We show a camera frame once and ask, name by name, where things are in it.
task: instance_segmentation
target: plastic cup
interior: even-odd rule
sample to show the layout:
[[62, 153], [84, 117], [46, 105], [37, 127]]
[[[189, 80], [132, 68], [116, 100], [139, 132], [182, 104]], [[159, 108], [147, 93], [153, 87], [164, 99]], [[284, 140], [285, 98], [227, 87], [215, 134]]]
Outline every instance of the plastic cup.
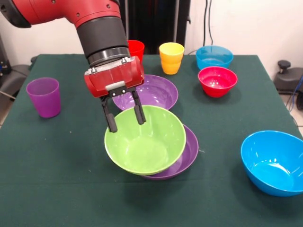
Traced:
[[145, 49], [144, 43], [138, 40], [128, 40], [127, 42], [130, 55], [138, 56], [140, 62], [142, 62]]
[[168, 75], [176, 74], [181, 66], [184, 46], [178, 43], [164, 43], [159, 47], [163, 72]]
[[38, 114], [51, 118], [61, 111], [59, 82], [53, 78], [35, 79], [27, 85], [27, 93]]

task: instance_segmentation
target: yellow cup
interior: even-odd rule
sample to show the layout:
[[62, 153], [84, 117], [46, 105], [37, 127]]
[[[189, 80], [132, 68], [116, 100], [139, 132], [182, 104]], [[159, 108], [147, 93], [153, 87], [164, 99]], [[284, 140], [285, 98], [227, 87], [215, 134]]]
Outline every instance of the yellow cup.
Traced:
[[184, 46], [178, 43], [164, 43], [159, 47], [163, 72], [168, 75], [176, 74], [184, 55]]

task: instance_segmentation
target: plastic bowl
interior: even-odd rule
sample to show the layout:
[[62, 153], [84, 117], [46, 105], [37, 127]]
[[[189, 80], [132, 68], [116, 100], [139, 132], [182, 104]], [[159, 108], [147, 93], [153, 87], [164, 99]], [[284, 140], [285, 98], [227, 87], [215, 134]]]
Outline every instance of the plastic bowl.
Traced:
[[[178, 89], [168, 79], [155, 75], [144, 75], [144, 84], [136, 88], [142, 105], [155, 105], [169, 110], [178, 100]], [[130, 93], [113, 98], [120, 110], [134, 107]]]
[[173, 165], [182, 155], [186, 134], [182, 122], [170, 111], [144, 105], [146, 122], [139, 125], [133, 109], [115, 117], [118, 131], [105, 132], [107, 154], [122, 169], [153, 175]]
[[303, 141], [280, 131], [259, 131], [248, 136], [241, 157], [251, 181], [274, 196], [303, 192]]
[[184, 128], [186, 146], [182, 156], [165, 171], [151, 176], [143, 176], [144, 178], [149, 180], [167, 180], [181, 174], [193, 164], [199, 152], [199, 142], [196, 135], [187, 126], [184, 125]]
[[221, 46], [204, 46], [197, 50], [196, 60], [200, 70], [211, 66], [228, 68], [233, 54]]
[[205, 68], [199, 72], [198, 78], [205, 93], [214, 98], [227, 94], [238, 82], [233, 71], [222, 67]]

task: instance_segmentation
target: table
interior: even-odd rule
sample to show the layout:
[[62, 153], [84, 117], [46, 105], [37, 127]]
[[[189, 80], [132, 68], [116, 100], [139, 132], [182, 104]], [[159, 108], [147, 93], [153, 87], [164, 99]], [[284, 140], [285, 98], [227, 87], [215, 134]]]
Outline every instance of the table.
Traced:
[[[164, 75], [157, 55], [144, 57], [146, 74], [171, 80], [179, 99], [171, 109], [196, 134], [200, 152], [183, 174], [153, 182], [117, 167], [104, 149], [100, 101], [83, 79], [83, 55], [40, 55], [25, 85], [59, 80], [62, 112], [41, 119], [25, 86], [0, 130], [0, 222], [3, 227], [296, 227], [303, 196], [276, 198], [250, 183], [242, 141], [259, 130], [300, 136], [257, 56], [235, 56], [237, 86], [207, 97], [194, 56], [177, 75]], [[114, 114], [119, 113], [113, 103]]]

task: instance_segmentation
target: stacked bowls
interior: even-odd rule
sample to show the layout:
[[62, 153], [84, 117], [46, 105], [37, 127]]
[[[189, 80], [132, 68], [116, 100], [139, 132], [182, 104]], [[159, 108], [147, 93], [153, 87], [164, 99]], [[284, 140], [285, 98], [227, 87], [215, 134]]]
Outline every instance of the stacked bowls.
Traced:
[[199, 150], [194, 133], [169, 111], [177, 102], [178, 90], [155, 75], [145, 75], [144, 84], [136, 89], [146, 122], [138, 124], [131, 94], [114, 97], [122, 112], [115, 117], [119, 130], [105, 132], [107, 154], [120, 168], [146, 179], [177, 176], [193, 164]]

